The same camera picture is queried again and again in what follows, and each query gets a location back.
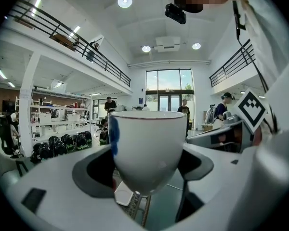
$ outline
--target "cup rim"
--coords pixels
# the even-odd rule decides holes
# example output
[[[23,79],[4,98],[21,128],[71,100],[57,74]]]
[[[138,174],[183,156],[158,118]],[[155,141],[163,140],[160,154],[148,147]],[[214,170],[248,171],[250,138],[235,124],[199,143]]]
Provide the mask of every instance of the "cup rim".
[[[164,113],[165,115],[169,115],[170,113],[173,117],[160,116],[154,117],[154,114]],[[141,115],[150,115],[150,117],[141,117]],[[184,113],[174,112],[174,111],[113,111],[109,114],[109,116],[124,118],[124,119],[137,119],[137,120],[174,120],[184,117]]]

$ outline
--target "door frame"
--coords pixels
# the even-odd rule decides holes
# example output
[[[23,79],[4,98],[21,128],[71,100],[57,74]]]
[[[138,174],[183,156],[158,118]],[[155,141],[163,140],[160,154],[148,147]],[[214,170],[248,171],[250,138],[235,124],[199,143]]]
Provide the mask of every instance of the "door frame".
[[[179,105],[182,103],[182,95],[178,93],[163,93],[163,94],[158,94],[158,111],[160,108],[160,102],[159,98],[160,96],[167,96],[168,97],[168,111],[171,111],[171,96],[179,96]]]

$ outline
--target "dark blue shirt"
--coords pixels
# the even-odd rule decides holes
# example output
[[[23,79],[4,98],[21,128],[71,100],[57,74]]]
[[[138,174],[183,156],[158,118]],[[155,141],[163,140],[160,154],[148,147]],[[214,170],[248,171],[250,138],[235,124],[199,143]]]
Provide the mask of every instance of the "dark blue shirt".
[[[223,113],[226,111],[227,111],[227,107],[225,105],[223,105],[222,103],[218,104],[218,106],[215,109],[214,118],[217,118],[220,120],[220,118],[218,118],[218,115],[223,115]]]

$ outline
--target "ceiling vent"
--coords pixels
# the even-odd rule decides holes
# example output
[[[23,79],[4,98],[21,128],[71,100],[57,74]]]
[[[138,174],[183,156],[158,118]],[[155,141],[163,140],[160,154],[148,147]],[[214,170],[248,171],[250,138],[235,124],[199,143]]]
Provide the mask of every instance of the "ceiling vent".
[[[154,49],[158,52],[178,51],[180,49],[180,37],[158,37],[155,38]]]

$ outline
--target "brown wall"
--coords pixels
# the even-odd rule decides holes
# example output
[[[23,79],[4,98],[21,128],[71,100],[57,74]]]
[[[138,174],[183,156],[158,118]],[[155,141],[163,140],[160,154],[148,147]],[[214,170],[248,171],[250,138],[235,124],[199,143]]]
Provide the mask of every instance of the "brown wall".
[[[15,98],[19,97],[19,91],[18,90],[11,90],[11,89],[4,89],[0,88],[0,111],[2,111],[2,100],[11,100],[12,102],[15,102]],[[59,97],[53,97],[48,96],[44,94],[33,94],[33,100],[39,100],[39,98],[42,98],[44,100],[44,97],[46,97],[46,101],[52,101],[52,104],[57,105],[71,105],[72,103],[78,102],[81,103],[80,100],[76,99],[68,99],[68,98],[59,98]]]

